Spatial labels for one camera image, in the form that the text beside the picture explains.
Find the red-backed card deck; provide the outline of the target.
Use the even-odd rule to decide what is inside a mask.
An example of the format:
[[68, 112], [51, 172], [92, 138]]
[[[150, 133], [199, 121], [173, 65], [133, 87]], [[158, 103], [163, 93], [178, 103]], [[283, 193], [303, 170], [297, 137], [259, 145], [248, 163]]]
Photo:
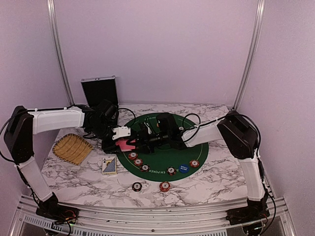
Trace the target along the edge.
[[118, 139], [115, 141], [115, 145], [119, 147], [120, 151], [127, 152], [136, 149], [134, 145], [128, 145], [126, 139]]

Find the black poker chip stack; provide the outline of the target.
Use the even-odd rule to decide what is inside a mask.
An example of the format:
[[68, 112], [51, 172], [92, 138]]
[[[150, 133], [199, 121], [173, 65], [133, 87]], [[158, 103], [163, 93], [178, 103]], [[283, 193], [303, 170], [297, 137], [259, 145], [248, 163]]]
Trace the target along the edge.
[[142, 189], [142, 184], [140, 182], [135, 182], [132, 185], [132, 189], [135, 192], [139, 192]]

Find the red poker chip stack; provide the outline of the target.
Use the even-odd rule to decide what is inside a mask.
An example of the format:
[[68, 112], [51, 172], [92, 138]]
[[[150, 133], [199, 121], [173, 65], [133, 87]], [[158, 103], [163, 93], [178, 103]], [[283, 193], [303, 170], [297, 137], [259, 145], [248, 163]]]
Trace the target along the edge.
[[161, 192], [168, 192], [170, 190], [170, 183], [167, 181], [161, 182], [159, 185], [159, 189]]

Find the blue small blind button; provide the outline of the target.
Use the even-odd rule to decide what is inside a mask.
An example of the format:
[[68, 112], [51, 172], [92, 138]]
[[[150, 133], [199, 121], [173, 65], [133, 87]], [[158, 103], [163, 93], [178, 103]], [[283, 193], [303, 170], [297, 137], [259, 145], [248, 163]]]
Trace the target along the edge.
[[178, 170], [179, 170], [179, 172], [181, 172], [181, 173], [188, 173], [188, 172], [189, 172], [189, 166], [186, 165], [186, 164], [181, 164], [181, 165], [178, 167]]

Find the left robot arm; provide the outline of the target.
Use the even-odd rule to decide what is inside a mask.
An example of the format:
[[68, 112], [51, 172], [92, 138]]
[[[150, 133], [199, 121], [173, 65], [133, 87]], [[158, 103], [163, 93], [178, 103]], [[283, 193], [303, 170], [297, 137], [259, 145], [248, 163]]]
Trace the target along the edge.
[[35, 161], [33, 136], [51, 130], [83, 127], [101, 139], [104, 152], [116, 149], [114, 128], [117, 125], [118, 107], [103, 100], [96, 107], [73, 105], [58, 109], [33, 109], [17, 106], [1, 131], [4, 142], [17, 165], [21, 176], [42, 201], [43, 211], [52, 219], [62, 215], [62, 207], [51, 191]]

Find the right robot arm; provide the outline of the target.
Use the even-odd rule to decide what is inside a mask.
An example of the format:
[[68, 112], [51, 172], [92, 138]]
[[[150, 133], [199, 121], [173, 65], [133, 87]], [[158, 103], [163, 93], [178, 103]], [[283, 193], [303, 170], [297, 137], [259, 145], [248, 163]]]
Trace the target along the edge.
[[152, 153], [156, 147], [165, 144], [184, 150], [223, 139], [232, 156], [238, 159], [245, 177], [248, 206], [244, 209], [244, 216], [248, 220], [255, 220], [263, 212], [268, 190], [264, 185], [264, 168], [259, 156], [261, 136], [247, 116], [232, 110], [221, 118], [190, 128], [178, 125], [171, 113], [158, 114], [156, 120], [158, 133], [143, 122], [140, 131], [131, 133], [127, 145]]

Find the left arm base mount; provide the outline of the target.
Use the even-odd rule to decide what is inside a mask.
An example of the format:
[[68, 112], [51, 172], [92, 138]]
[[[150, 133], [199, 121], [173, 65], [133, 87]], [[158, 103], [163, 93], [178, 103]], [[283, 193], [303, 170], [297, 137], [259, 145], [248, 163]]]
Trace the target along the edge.
[[75, 223], [79, 209], [59, 205], [56, 202], [40, 202], [36, 214], [56, 221], [56, 224]]

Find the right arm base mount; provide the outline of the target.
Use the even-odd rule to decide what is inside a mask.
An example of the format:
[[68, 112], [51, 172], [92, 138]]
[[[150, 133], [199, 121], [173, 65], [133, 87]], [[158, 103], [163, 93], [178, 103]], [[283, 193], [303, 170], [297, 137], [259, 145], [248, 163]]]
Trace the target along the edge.
[[270, 216], [269, 210], [266, 209], [266, 206], [258, 205], [229, 209], [226, 213], [226, 220], [229, 221], [230, 225], [248, 223]]

